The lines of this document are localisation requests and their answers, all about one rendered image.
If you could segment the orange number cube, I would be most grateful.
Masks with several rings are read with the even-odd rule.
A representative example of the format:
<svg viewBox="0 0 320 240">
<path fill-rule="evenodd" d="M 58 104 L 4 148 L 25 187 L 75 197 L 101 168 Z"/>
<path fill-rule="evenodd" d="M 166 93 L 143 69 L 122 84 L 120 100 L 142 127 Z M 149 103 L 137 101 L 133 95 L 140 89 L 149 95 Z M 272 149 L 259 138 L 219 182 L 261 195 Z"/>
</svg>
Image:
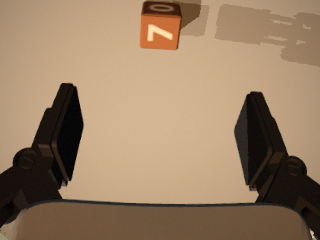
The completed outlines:
<svg viewBox="0 0 320 240">
<path fill-rule="evenodd" d="M 177 50 L 181 23 L 179 4 L 145 1 L 141 13 L 140 47 Z"/>
</svg>

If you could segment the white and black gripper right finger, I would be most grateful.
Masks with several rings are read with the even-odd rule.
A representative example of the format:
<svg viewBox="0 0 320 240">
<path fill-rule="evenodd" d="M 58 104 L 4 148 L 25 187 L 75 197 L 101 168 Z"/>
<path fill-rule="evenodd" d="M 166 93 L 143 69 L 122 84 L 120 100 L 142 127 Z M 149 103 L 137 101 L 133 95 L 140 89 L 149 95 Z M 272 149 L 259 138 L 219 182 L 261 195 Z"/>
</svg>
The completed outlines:
<svg viewBox="0 0 320 240">
<path fill-rule="evenodd" d="M 234 136 L 245 184 L 259 194 L 255 203 L 296 209 L 320 240 L 320 184 L 307 176 L 300 158 L 288 155 L 262 92 L 246 95 Z"/>
</svg>

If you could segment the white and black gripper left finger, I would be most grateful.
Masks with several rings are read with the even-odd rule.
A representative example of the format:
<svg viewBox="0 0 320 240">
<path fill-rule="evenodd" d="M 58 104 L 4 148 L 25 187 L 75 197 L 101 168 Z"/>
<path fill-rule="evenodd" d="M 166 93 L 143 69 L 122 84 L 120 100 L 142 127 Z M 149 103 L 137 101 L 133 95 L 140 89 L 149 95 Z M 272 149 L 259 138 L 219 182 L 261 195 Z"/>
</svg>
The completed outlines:
<svg viewBox="0 0 320 240">
<path fill-rule="evenodd" d="M 58 190 L 72 180 L 83 128 L 77 87 L 61 83 L 32 146 L 18 151 L 13 166 L 0 174 L 0 228 L 28 205 L 63 199 Z"/>
</svg>

